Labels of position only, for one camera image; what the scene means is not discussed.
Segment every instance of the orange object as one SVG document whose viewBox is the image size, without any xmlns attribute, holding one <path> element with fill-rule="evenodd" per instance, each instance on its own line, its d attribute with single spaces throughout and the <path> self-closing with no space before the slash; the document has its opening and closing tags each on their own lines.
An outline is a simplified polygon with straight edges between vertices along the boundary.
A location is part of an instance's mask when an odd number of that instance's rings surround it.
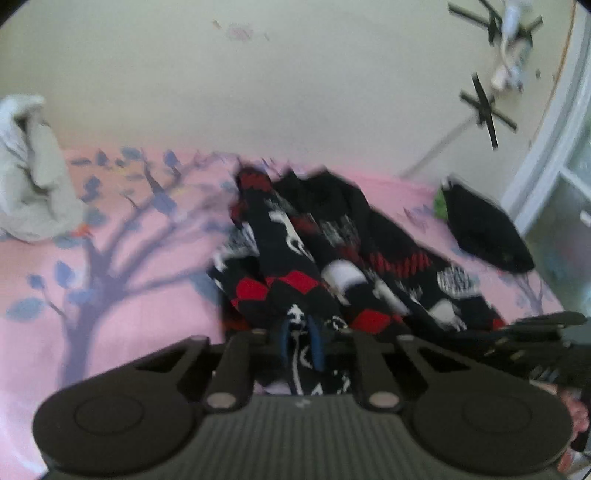
<svg viewBox="0 0 591 480">
<path fill-rule="evenodd" d="M 71 236 L 78 238 L 82 236 L 92 236 L 92 232 L 90 231 L 90 227 L 86 223 L 81 223 L 80 226 L 70 233 Z"/>
</svg>

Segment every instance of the black cloth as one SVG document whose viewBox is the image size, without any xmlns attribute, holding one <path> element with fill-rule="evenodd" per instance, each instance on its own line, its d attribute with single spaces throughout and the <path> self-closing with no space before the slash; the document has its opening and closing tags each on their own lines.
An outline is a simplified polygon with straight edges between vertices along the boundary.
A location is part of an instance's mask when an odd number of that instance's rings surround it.
<svg viewBox="0 0 591 480">
<path fill-rule="evenodd" d="M 210 276 L 243 317 L 227 319 L 228 335 L 249 327 L 278 335 L 288 326 L 284 378 L 292 393 L 343 393 L 350 385 L 347 372 L 316 371 L 310 332 L 318 325 L 383 342 L 504 325 L 461 267 L 417 245 L 346 180 L 328 171 L 302 180 L 290 171 L 272 183 L 243 167 L 236 184 L 236 229 Z"/>
<path fill-rule="evenodd" d="M 456 180 L 443 188 L 447 223 L 462 250 L 510 273 L 527 273 L 534 260 L 509 216 Z"/>
</svg>

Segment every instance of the white towel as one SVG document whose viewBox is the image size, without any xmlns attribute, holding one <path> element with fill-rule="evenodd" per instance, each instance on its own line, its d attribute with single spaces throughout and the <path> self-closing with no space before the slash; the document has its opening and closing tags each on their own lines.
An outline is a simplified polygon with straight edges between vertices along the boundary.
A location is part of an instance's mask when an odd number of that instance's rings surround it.
<svg viewBox="0 0 591 480">
<path fill-rule="evenodd" d="M 57 140 L 42 122 L 43 104 L 43 97 L 27 95 L 0 102 L 0 229 L 26 242 L 70 232 L 85 214 Z"/>
</svg>

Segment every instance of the bed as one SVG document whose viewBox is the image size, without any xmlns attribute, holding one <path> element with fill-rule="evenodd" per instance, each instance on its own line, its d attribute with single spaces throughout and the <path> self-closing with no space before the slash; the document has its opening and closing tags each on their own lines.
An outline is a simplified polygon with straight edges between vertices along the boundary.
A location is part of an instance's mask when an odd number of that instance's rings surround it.
<svg viewBox="0 0 591 480">
<path fill-rule="evenodd" d="M 196 333 L 223 338 L 206 269 L 230 227 L 232 172 L 248 159 L 135 147 L 66 158 L 92 237 L 27 245 L 0 234 L 2 480 L 45 472 L 30 426 L 52 392 Z M 250 161 L 274 174 L 285 166 Z M 513 276 L 462 252 L 433 215 L 431 187 L 338 173 L 419 243 L 461 263 L 508 322 L 561 310 L 536 273 Z"/>
</svg>

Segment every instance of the round pad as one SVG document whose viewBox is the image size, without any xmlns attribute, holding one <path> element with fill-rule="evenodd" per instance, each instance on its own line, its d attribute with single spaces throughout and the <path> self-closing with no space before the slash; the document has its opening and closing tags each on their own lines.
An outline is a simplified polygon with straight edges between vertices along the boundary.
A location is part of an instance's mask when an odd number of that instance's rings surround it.
<svg viewBox="0 0 591 480">
<path fill-rule="evenodd" d="M 526 475 L 554 463 L 572 425 L 560 401 L 545 392 L 477 394 L 428 390 L 413 425 L 432 454 L 485 475 Z"/>
<path fill-rule="evenodd" d="M 178 392 L 99 394 L 76 388 L 50 397 L 37 411 L 33 435 L 50 467 L 87 476 L 145 470 L 178 451 L 194 426 Z"/>
</svg>

